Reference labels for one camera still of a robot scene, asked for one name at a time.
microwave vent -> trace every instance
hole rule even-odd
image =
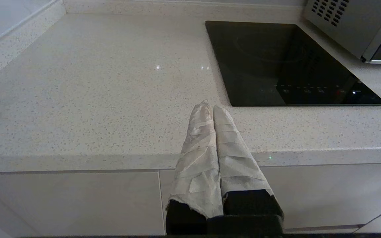
[[[315,0],[311,11],[337,27],[348,4],[349,0]]]

black glass cooktop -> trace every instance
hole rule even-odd
[[[206,21],[230,104],[381,106],[381,98],[293,24]]]

kitchen countertop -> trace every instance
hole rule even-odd
[[[205,99],[260,166],[381,163],[381,107],[231,107],[205,20],[64,15],[0,72],[0,172],[174,168]],[[298,24],[381,97],[381,65],[304,21],[257,21]]]

white speckled countertop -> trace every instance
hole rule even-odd
[[[381,107],[231,107],[205,20],[63,16],[0,72],[0,172],[174,168],[204,99],[260,166],[381,163]],[[298,20],[257,21],[298,23],[381,96],[380,65]]]

stainless steel microwave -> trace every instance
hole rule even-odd
[[[308,0],[304,17],[366,63],[381,63],[381,0]]]

